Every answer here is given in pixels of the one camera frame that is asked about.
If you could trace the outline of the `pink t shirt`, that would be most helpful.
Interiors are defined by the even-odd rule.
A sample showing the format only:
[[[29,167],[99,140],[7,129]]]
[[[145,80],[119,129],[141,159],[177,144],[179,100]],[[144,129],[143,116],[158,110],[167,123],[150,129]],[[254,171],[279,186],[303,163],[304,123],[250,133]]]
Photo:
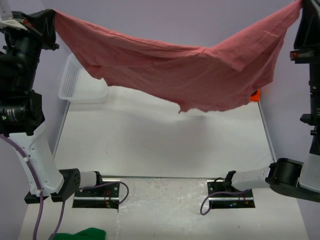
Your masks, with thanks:
[[[179,105],[181,112],[228,111],[270,84],[296,0],[212,47],[133,37],[57,11],[55,29],[95,79]]]

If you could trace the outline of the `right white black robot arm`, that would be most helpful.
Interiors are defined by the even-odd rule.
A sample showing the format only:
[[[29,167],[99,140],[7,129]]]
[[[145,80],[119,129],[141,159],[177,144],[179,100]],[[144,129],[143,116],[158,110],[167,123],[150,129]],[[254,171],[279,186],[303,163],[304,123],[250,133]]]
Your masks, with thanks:
[[[262,109],[276,162],[260,170],[231,171],[223,191],[270,188],[312,202],[320,200],[320,3],[304,0],[300,23],[290,29],[275,79],[262,93]]]

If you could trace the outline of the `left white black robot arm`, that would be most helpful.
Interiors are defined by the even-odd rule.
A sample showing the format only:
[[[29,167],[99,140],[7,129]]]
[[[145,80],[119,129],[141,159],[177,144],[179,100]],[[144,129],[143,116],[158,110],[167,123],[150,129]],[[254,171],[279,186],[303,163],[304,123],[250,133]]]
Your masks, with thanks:
[[[32,14],[1,10],[0,31],[5,45],[0,52],[0,137],[16,151],[27,175],[27,204],[46,198],[64,202],[80,189],[97,197],[103,193],[97,171],[58,169],[49,147],[42,96],[33,89],[43,50],[57,50],[55,12]]]

